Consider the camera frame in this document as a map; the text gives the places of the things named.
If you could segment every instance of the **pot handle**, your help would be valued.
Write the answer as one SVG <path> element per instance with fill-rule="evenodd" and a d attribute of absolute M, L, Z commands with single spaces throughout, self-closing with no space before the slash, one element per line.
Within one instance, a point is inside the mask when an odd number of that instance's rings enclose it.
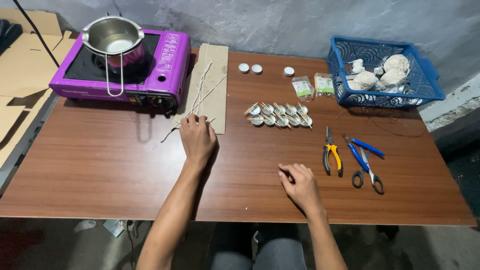
<path fill-rule="evenodd" d="M 105 55 L 105 73 L 107 74 L 107 93 L 111 97 L 118 97 L 123 94 L 123 53 L 120 54 L 120 83 L 121 83 L 121 91 L 118 95 L 112 95 L 110 93 L 110 82 L 108 81 L 108 55 Z"/>

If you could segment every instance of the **wooden table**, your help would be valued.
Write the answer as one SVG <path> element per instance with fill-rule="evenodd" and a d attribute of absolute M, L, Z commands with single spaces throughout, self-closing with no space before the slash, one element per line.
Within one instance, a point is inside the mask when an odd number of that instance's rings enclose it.
<path fill-rule="evenodd" d="M 332 223 L 476 225 L 418 112 L 343 108 L 334 98 L 307 103 L 313 129 L 253 127 L 243 116 L 257 101 L 296 104 L 291 78 L 327 73 L 323 60 L 229 53 L 226 134 L 199 191 L 197 221 L 304 222 L 277 175 L 279 163 L 313 170 Z M 261 75 L 240 74 L 238 64 L 260 64 Z M 60 98 L 0 199 L 0 215 L 94 219 L 154 219 L 183 162 L 178 131 L 165 143 L 172 118 L 132 104 Z M 344 164 L 344 177 L 322 166 L 329 126 Z M 360 166 L 341 134 L 386 154 L 371 156 L 385 195 L 351 176 Z M 331 167 L 335 160 L 330 157 Z"/>

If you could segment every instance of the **plastic packet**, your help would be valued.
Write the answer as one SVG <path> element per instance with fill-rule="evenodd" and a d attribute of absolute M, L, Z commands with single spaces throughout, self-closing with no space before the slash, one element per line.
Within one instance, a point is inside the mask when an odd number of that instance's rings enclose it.
<path fill-rule="evenodd" d="M 314 88 L 308 79 L 308 76 L 295 77 L 292 79 L 292 85 L 297 93 L 297 97 L 303 101 L 313 100 Z"/>
<path fill-rule="evenodd" d="M 335 93 L 332 76 L 328 73 L 315 74 L 315 96 L 331 96 Z"/>

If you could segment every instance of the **stainless steel pot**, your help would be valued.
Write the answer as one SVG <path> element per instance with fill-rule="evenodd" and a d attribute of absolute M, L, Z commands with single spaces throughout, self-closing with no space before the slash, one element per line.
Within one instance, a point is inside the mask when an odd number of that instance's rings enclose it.
<path fill-rule="evenodd" d="M 107 74 L 107 92 L 112 97 L 123 94 L 123 67 L 145 61 L 141 44 L 145 36 L 136 23 L 120 16 L 106 16 L 93 21 L 82 30 L 82 41 L 94 54 L 104 57 Z M 118 95 L 110 93 L 108 66 L 116 71 L 120 68 L 121 91 Z"/>

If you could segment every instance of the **hand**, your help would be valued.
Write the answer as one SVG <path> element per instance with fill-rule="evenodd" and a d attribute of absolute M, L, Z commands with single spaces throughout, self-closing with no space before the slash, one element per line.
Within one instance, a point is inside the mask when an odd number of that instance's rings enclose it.
<path fill-rule="evenodd" d="M 307 218 L 325 211 L 320 201 L 317 181 L 309 168 L 303 164 L 280 164 L 278 167 L 281 170 L 278 175 L 288 197 L 303 210 Z"/>
<path fill-rule="evenodd" d="M 181 119 L 179 129 L 187 161 L 198 163 L 201 166 L 207 164 L 216 143 L 215 130 L 206 120 L 206 116 L 198 117 L 190 114 L 188 118 Z"/>

